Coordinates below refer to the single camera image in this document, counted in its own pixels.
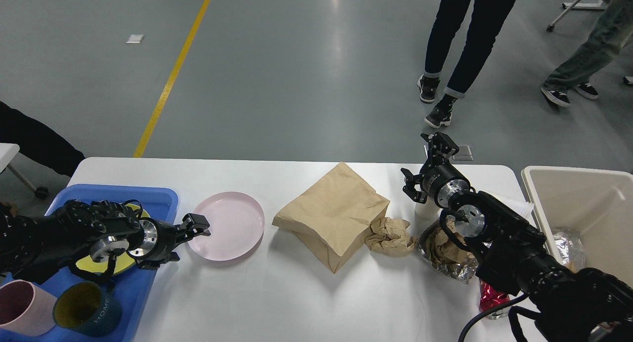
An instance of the dark pants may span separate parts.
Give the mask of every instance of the dark pants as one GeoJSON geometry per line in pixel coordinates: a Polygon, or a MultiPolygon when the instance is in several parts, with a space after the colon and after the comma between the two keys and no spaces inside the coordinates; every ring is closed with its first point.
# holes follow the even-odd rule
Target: dark pants
{"type": "Polygon", "coordinates": [[[20,153],[62,175],[72,176],[86,159],[43,123],[0,101],[0,142],[20,146],[20,153]]]}
{"type": "MultiPolygon", "coordinates": [[[[445,93],[462,98],[488,59],[495,39],[516,0],[475,0],[466,45],[445,93]]],[[[441,0],[429,36],[425,76],[439,77],[455,33],[466,16],[470,0],[441,0]]]]}

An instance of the yellow floor line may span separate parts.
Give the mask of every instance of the yellow floor line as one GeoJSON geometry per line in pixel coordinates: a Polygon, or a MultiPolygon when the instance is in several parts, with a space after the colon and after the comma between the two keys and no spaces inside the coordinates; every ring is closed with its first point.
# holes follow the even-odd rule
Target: yellow floor line
{"type": "Polygon", "coordinates": [[[136,150],[134,151],[133,158],[140,158],[143,156],[143,152],[145,152],[145,147],[149,142],[149,138],[152,136],[152,132],[154,131],[154,127],[156,126],[156,122],[158,122],[158,118],[163,112],[163,107],[165,107],[165,103],[167,102],[167,98],[169,97],[170,92],[172,92],[172,87],[176,82],[176,78],[178,77],[178,73],[181,71],[182,64],[187,58],[187,53],[191,47],[191,43],[194,41],[196,37],[197,29],[202,22],[202,18],[204,17],[204,13],[206,12],[207,6],[209,5],[210,0],[204,0],[202,2],[202,6],[200,6],[200,10],[196,16],[196,20],[194,24],[191,26],[189,34],[187,36],[187,40],[185,40],[185,44],[182,46],[181,53],[178,55],[178,59],[176,59],[176,64],[174,64],[174,68],[172,69],[172,73],[169,74],[169,79],[167,79],[167,83],[163,88],[163,93],[160,95],[158,99],[158,103],[156,103],[156,107],[154,107],[154,112],[152,112],[151,117],[149,117],[149,122],[147,122],[147,126],[145,127],[145,131],[143,131],[143,135],[140,137],[140,141],[138,142],[138,146],[136,146],[136,150]]]}

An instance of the gray floor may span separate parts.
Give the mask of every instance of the gray floor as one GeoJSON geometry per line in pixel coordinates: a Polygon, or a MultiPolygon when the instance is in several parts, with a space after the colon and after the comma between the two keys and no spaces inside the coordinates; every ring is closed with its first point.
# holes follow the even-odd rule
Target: gray floor
{"type": "MultiPolygon", "coordinates": [[[[87,156],[131,157],[202,1],[0,0],[0,99],[87,156]],[[145,40],[124,44],[130,34],[145,40]]],[[[558,110],[540,94],[600,15],[573,11],[547,33],[564,1],[518,0],[456,103],[445,132],[470,144],[468,164],[633,170],[630,47],[592,77],[599,100],[573,92],[572,108],[558,110]]],[[[144,157],[423,161],[432,105],[415,83],[438,2],[212,0],[144,157]]],[[[26,158],[14,164],[52,196],[68,182],[26,158]]],[[[8,172],[0,200],[25,214],[50,202],[8,172]]]]}

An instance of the red wrapper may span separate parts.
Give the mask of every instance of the red wrapper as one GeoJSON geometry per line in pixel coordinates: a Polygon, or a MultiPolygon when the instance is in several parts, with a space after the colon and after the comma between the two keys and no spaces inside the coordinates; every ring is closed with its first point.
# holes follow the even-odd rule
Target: red wrapper
{"type": "Polygon", "coordinates": [[[479,311],[481,312],[490,310],[510,300],[506,293],[497,292],[497,290],[481,279],[479,280],[479,291],[481,292],[481,299],[479,300],[479,311]]]}

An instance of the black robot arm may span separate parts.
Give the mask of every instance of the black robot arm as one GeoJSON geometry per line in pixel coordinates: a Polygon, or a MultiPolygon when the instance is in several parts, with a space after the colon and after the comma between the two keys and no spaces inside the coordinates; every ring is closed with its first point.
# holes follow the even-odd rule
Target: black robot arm
{"type": "Polygon", "coordinates": [[[550,342],[633,340],[633,290],[595,268],[574,273],[545,251],[545,235],[488,193],[476,191],[448,157],[458,147],[445,134],[422,135],[429,142],[418,175],[402,169],[403,191],[416,202],[430,196],[443,208],[440,226],[451,241],[472,252],[476,275],[500,292],[523,292],[540,312],[513,307],[513,333],[524,341],[517,314],[531,317],[550,342]],[[446,225],[452,216],[462,244],[446,225]]]}
{"type": "Polygon", "coordinates": [[[172,251],[181,243],[210,235],[209,223],[199,214],[186,214],[183,223],[171,225],[142,218],[142,209],[134,211],[124,204],[69,200],[50,216],[0,214],[0,271],[41,284],[68,266],[94,280],[95,275],[75,266],[79,259],[89,255],[93,261],[108,261],[106,273],[111,274],[116,258],[129,254],[139,268],[158,269],[180,259],[172,251]]]}

